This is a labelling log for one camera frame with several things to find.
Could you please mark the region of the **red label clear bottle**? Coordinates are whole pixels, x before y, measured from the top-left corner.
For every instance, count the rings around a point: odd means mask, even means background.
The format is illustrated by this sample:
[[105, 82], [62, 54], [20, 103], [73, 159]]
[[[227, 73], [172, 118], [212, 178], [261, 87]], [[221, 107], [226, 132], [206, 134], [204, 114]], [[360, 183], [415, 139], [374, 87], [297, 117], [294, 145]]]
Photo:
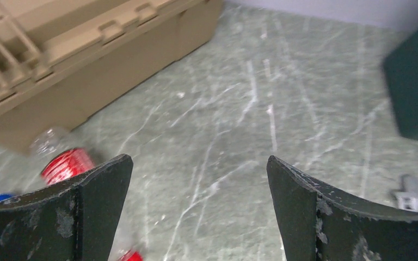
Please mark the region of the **red label clear bottle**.
[[96, 166], [85, 143], [63, 127], [51, 127], [31, 143], [30, 154], [43, 168], [40, 176], [53, 185]]

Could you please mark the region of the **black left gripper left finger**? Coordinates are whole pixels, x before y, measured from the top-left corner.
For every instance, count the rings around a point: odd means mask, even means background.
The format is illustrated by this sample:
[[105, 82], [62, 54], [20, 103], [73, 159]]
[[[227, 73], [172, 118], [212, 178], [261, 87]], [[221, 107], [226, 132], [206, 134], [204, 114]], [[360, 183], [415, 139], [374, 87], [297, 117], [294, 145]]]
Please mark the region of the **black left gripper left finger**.
[[0, 260], [107, 260], [133, 161], [96, 168], [0, 202]]

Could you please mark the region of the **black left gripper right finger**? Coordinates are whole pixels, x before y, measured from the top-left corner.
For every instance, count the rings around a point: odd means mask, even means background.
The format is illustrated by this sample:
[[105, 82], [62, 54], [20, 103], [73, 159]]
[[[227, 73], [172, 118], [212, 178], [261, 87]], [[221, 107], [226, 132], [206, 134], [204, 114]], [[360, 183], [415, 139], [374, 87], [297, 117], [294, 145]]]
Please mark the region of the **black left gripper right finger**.
[[266, 166], [287, 260], [418, 260], [418, 213], [359, 198], [271, 156]]

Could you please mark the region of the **red cap clear bottle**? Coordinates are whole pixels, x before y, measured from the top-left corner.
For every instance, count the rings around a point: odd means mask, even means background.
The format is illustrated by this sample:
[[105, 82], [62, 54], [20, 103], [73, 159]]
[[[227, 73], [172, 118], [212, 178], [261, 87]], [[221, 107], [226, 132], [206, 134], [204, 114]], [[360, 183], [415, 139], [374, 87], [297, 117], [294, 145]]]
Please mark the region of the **red cap clear bottle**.
[[143, 261], [134, 243], [133, 232], [125, 223], [119, 223], [115, 232], [108, 261]]

